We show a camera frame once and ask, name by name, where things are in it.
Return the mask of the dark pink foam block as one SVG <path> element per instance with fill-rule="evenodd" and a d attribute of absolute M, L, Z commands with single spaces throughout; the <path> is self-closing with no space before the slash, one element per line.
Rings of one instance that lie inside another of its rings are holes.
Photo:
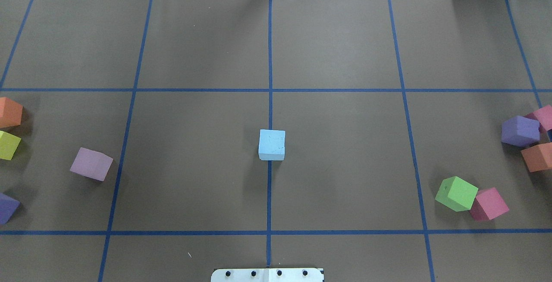
<path fill-rule="evenodd" d="M 490 221 L 508 212 L 509 207 L 495 187 L 479 190 L 469 210 L 475 221 Z"/>

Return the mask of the purple foam block near red bin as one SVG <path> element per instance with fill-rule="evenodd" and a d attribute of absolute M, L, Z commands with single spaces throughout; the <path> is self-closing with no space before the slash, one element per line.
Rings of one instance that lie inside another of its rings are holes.
<path fill-rule="evenodd" d="M 515 116 L 501 125 L 501 142 L 516 147 L 527 147 L 540 141 L 540 123 L 524 116 Z"/>

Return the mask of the yellow foam block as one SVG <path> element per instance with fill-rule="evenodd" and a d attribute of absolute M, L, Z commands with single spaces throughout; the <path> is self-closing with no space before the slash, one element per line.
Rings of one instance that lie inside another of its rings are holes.
<path fill-rule="evenodd" d="M 21 140 L 18 136 L 0 131 L 0 158 L 2 160 L 12 160 Z"/>

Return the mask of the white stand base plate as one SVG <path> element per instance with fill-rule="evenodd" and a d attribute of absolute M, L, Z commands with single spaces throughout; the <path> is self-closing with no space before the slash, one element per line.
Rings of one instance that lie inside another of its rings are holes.
<path fill-rule="evenodd" d="M 245 268 L 216 269 L 211 282 L 323 282 L 319 268 Z"/>

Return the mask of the orange foam block near red bin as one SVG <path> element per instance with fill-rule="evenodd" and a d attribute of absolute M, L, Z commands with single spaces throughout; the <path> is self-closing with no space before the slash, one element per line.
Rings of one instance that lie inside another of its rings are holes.
<path fill-rule="evenodd" d="M 552 168 L 552 143 L 542 143 L 521 150 L 523 160 L 529 172 L 550 170 Z"/>

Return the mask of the purple foam block near blue bin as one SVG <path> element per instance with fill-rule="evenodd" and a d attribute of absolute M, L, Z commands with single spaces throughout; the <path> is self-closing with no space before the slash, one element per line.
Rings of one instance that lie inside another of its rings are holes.
<path fill-rule="evenodd" d="M 5 225 L 20 206 L 20 201 L 5 195 L 0 194 L 0 224 Z"/>

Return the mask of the pink foam block near red bin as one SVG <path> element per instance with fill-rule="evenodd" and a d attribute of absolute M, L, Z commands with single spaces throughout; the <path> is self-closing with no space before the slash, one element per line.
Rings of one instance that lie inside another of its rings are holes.
<path fill-rule="evenodd" d="M 552 106 L 550 104 L 524 116 L 539 123 L 539 132 L 547 133 L 552 129 Z"/>

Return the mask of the light pink foam block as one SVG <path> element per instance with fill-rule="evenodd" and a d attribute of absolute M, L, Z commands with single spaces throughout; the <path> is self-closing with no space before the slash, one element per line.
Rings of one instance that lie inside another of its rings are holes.
<path fill-rule="evenodd" d="M 112 163 L 112 157 L 81 147 L 71 165 L 70 171 L 96 181 L 104 182 Z"/>

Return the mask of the orange foam block near blue bin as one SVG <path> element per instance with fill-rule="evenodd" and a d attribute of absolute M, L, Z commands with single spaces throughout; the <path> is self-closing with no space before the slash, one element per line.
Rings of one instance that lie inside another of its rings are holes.
<path fill-rule="evenodd" d="M 8 128 L 22 123 L 22 104 L 7 97 L 0 98 L 0 128 Z"/>

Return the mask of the green foam block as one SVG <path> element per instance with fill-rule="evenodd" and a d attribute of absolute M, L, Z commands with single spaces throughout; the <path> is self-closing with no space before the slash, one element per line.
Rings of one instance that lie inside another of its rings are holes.
<path fill-rule="evenodd" d="M 455 212 L 468 211 L 472 208 L 478 191 L 477 186 L 453 176 L 441 182 L 435 200 Z"/>

